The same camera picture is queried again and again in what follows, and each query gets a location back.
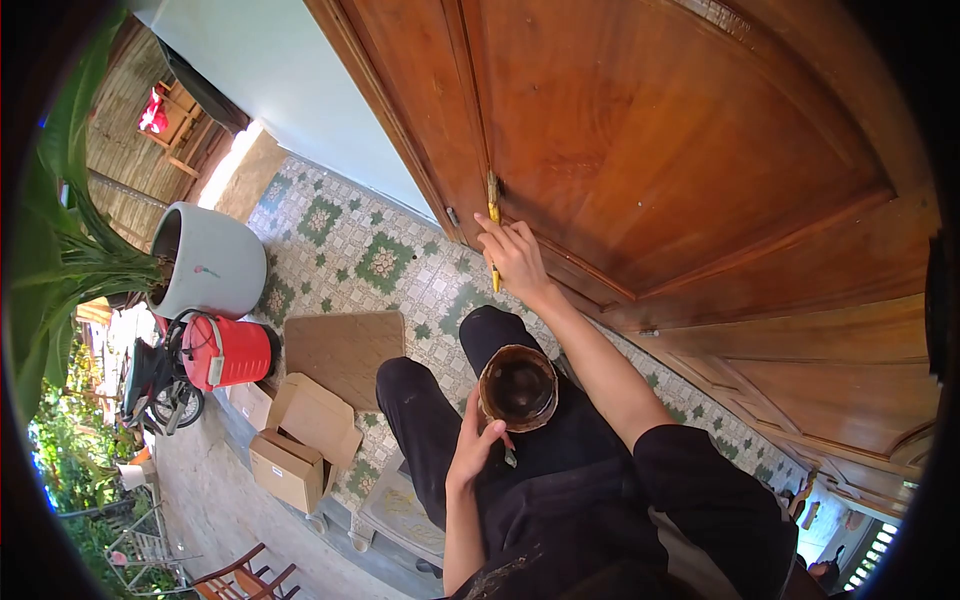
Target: motorcycle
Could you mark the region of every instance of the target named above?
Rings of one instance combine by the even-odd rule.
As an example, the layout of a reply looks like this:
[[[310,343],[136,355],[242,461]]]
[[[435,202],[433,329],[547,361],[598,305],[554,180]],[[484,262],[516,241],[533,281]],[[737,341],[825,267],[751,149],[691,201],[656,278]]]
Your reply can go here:
[[[170,436],[200,418],[204,411],[204,392],[190,383],[175,351],[184,326],[172,326],[154,315],[160,330],[160,342],[151,346],[137,338],[133,343],[131,366],[127,373],[121,421],[125,427],[142,424],[155,435]]]

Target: window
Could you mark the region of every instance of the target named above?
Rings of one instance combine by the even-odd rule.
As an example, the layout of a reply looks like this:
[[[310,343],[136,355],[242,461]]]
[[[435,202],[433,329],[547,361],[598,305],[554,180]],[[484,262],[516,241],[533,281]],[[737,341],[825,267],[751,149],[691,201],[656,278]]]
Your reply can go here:
[[[841,581],[846,579],[843,586],[844,590],[858,589],[870,578],[896,535],[896,527],[889,523],[879,522],[872,531],[867,533],[867,538],[857,548],[857,551],[862,552],[863,555],[859,557],[859,560],[854,557],[854,560],[850,561],[841,572]]]

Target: wooden door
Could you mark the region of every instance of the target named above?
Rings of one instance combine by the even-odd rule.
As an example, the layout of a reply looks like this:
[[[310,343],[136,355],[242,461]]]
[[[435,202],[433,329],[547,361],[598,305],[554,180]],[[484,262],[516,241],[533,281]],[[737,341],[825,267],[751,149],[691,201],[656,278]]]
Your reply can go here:
[[[835,5],[305,2],[452,239],[476,247],[492,169],[581,310],[799,460],[916,477],[891,461],[935,414],[935,199]]]

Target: plant pot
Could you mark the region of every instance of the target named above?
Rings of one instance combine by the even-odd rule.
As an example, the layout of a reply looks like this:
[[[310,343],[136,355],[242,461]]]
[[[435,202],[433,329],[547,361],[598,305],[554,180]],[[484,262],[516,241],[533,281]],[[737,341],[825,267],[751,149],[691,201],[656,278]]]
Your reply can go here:
[[[150,310],[167,319],[188,308],[239,319],[256,306],[267,280],[267,254],[256,234],[193,204],[170,205],[150,253],[175,260],[166,290],[147,299]]]
[[[147,483],[147,473],[142,465],[117,465],[120,469],[120,481],[123,489],[130,491]]]
[[[557,410],[558,380],[550,360],[532,348],[511,344],[499,349],[480,373],[480,408],[507,431],[543,427]]]

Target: open cardboard box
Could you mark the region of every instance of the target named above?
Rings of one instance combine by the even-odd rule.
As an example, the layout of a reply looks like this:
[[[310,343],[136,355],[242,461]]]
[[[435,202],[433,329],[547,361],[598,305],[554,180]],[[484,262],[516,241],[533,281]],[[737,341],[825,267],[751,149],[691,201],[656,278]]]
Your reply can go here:
[[[329,493],[337,469],[349,468],[362,437],[348,404],[306,375],[290,373],[266,427],[250,443],[253,480],[310,513]]]
[[[276,390],[265,383],[240,383],[227,389],[227,399],[257,431],[266,429]]]

